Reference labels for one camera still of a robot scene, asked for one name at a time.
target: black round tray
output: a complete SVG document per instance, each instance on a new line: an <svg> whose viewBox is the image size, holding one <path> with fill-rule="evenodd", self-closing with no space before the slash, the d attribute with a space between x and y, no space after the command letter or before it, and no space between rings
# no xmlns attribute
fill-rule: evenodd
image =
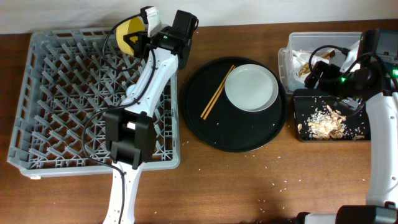
<svg viewBox="0 0 398 224"><path fill-rule="evenodd" d="M196 71L181 96L183 116L190 130L197 138L222 151L246 152L264 146L279 134L286 122L286 92L272 71L278 82L279 95L266 110L254 113L240 110L229 102L223 90L207 119L200 118L231 66L244 64L268 69L247 58L220 58Z"/></svg>

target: gray crate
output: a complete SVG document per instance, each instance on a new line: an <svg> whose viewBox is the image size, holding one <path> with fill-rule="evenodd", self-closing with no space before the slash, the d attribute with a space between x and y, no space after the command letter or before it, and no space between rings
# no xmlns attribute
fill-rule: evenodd
<svg viewBox="0 0 398 224"><path fill-rule="evenodd" d="M96 111L118 105L126 88L145 66L116 74L103 68L101 47L106 28L38 32L32 35L7 161L33 179L67 175L107 174L112 170L85 158L80 136ZM114 35L108 60L130 67L136 58L123 54ZM143 170L174 169L180 163L177 74L159 99L154 125L157 133L153 162ZM87 129L89 155L111 162L105 148L104 117Z"/></svg>

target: white wall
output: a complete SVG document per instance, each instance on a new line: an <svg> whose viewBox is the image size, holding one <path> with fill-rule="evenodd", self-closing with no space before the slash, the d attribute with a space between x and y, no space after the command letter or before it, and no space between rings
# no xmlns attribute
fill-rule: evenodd
<svg viewBox="0 0 398 224"><path fill-rule="evenodd" d="M181 9L200 26L398 18L398 0L0 0L0 33L111 26L148 5L164 23Z"/></svg>

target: yellow object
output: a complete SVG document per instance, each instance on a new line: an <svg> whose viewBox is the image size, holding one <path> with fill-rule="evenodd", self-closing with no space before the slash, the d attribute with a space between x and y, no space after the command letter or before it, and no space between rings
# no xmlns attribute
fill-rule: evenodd
<svg viewBox="0 0 398 224"><path fill-rule="evenodd" d="M116 28L116 41L120 50L129 55L134 55L134 50L123 40L123 36L133 32L145 30L144 23L140 18L136 17L129 21L123 22ZM137 41L138 37L131 37L133 42Z"/></svg>

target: plastic crate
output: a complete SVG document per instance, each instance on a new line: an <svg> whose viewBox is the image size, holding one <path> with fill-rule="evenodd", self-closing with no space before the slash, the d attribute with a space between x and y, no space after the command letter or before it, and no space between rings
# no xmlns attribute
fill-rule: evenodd
<svg viewBox="0 0 398 224"><path fill-rule="evenodd" d="M38 32L30 39L7 161L33 179L112 173L89 161L81 150L83 125L95 112L125 99L135 71L117 74L102 67L101 48L107 28ZM114 67L138 59L123 54L114 35L106 55ZM154 113L157 142L153 162L143 170L174 169L180 163L177 76L174 74ZM87 129L86 148L94 159L111 163L105 148L104 116Z"/></svg>
<svg viewBox="0 0 398 224"><path fill-rule="evenodd" d="M279 76L288 94L293 94L294 90L304 88L304 84L297 81L294 77L293 53L292 50L302 50L312 53L322 45L335 45L339 47L351 47L361 37L361 32L294 32L289 35L289 43L285 49L280 49L278 53ZM317 55L326 52L327 49L320 50ZM336 50L336 56L329 63L342 66L345 55Z"/></svg>

